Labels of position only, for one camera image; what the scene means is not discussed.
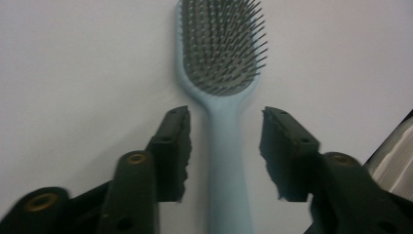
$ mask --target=light blue hairbrush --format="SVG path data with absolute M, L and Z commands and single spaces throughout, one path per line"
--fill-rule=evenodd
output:
M 177 73 L 210 119 L 210 234 L 253 233 L 244 179 L 239 106 L 258 82 L 267 42 L 259 2 L 181 0 Z

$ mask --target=white surface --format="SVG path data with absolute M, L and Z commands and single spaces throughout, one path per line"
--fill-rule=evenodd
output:
M 164 114 L 188 104 L 192 153 L 182 204 L 162 233 L 205 233 L 206 117 L 174 77 L 176 1 L 0 2 L 0 212 L 25 193 L 73 196 L 143 149 Z M 244 103 L 244 156 L 257 234 L 302 233 L 307 204 L 278 201 L 259 155 L 264 106 L 364 161 L 411 110 L 413 2 L 263 0 L 268 66 Z

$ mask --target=black plastic part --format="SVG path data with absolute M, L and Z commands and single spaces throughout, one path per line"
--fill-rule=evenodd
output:
M 158 202 L 177 202 L 185 192 L 186 166 L 191 153 L 187 106 L 170 110 L 146 150 L 155 156 Z
M 306 202 L 319 142 L 287 112 L 266 107 L 260 149 L 280 198 Z
M 158 233 L 155 162 L 148 151 L 123 156 L 100 214 L 99 234 Z
M 305 232 L 304 234 L 318 234 L 316 233 L 316 231 L 314 230 L 314 226 L 311 225 Z
M 2 234 L 63 233 L 71 221 L 66 190 L 46 187 L 21 198 L 0 223 Z
M 324 217 L 314 213 L 317 233 L 412 233 L 413 226 L 368 171 L 349 155 L 332 152 L 319 157 L 312 207 L 331 206 Z
M 113 181 L 71 200 L 62 188 L 31 192 L 0 222 L 0 234 L 158 233 L 157 203 L 179 201 L 185 190 L 185 167 L 191 152 L 189 134 L 187 106 L 170 110 L 147 150 L 129 153 L 119 161 Z M 125 164 L 129 156 L 139 152 L 147 156 L 145 161 L 139 162 L 140 156 L 132 157 Z M 42 194 L 56 194 L 52 199 L 58 199 L 47 209 L 27 212 L 27 201 Z M 48 202 L 40 198 L 32 204 L 41 207 Z
M 392 201 L 400 208 L 404 215 L 409 218 L 413 224 L 413 202 L 407 199 L 394 195 L 391 192 L 386 191 Z

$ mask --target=hairbrush handle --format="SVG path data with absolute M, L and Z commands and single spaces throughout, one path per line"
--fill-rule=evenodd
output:
M 209 234 L 252 234 L 238 105 L 210 106 Z

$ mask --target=metal bristle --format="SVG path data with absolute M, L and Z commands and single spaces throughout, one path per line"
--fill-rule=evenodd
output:
M 215 96 L 235 95 L 265 66 L 267 42 L 260 2 L 182 0 L 184 67 L 189 79 Z

